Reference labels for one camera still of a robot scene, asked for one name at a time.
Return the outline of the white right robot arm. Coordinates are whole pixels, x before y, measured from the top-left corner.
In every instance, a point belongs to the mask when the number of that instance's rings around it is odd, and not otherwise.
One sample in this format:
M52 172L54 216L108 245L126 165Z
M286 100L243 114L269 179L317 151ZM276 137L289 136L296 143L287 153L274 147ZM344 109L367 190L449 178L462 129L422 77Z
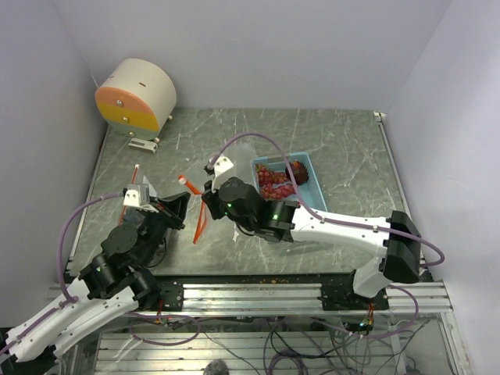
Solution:
M361 248L372 255L354 270L345 302L361 309L390 283L420 279L420 234L404 212L363 218L307 209L299 202L265 199L254 186L231 177L204 184L202 201L214 220L228 218L239 230L268 242L320 242Z

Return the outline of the clear orange-zip bag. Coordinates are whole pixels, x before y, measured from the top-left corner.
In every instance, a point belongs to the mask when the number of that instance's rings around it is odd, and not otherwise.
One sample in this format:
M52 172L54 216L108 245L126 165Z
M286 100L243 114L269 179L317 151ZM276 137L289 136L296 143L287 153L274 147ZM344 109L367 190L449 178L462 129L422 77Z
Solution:
M250 163L256 156L256 153L250 143L232 144L222 154L227 156L234 164L234 177L240 178L245 183L252 182L252 168ZM209 224L213 222L208 207L202 201L202 193L204 191L204 183L212 180L212 177L207 174L204 167L215 156L215 154L211 155L208 161L202 164L202 168L198 172L184 172L177 178L178 183L189 191L195 200L199 201L196 229L192 240L194 245L200 245L202 242L208 240Z
M129 184L147 184L149 187L149 198L158 198L158 192L146 177L139 164L134 166L134 172ZM137 229L141 222L141 216L136 208L123 205L118 224L130 224ZM135 252L137 261L149 269L158 266L166 256L166 246L168 244L171 230L165 234L138 234L139 250Z

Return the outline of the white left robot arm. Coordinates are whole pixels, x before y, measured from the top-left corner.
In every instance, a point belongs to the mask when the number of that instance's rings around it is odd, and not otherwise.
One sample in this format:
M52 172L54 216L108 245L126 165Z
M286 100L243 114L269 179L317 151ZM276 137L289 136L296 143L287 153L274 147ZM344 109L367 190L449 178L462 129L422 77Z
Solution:
M18 363L35 360L46 349L62 355L94 330L136 310L153 309L161 288L149 269L157 249L172 230L184 229L190 194L140 199L120 193L139 221L123 221L101 243L98 253L62 294L39 313L6 333L1 352Z

